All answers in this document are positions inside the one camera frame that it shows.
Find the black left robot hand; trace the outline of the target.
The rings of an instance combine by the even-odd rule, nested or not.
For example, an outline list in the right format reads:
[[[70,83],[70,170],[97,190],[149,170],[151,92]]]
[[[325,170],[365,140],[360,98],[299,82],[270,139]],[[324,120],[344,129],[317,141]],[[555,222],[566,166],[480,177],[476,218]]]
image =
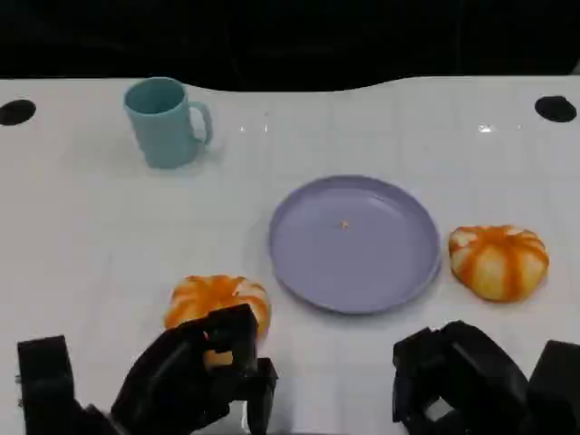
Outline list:
[[[243,401],[250,433],[265,434],[277,373],[256,355],[257,329],[241,304],[166,330],[131,367],[112,419],[129,434],[190,434]]]

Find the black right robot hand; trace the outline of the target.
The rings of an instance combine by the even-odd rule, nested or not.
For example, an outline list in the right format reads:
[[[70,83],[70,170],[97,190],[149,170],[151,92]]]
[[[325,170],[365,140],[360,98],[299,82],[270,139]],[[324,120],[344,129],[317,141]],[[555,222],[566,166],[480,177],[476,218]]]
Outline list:
[[[528,380],[478,327],[424,328],[393,346],[392,419],[409,434],[518,434]]]

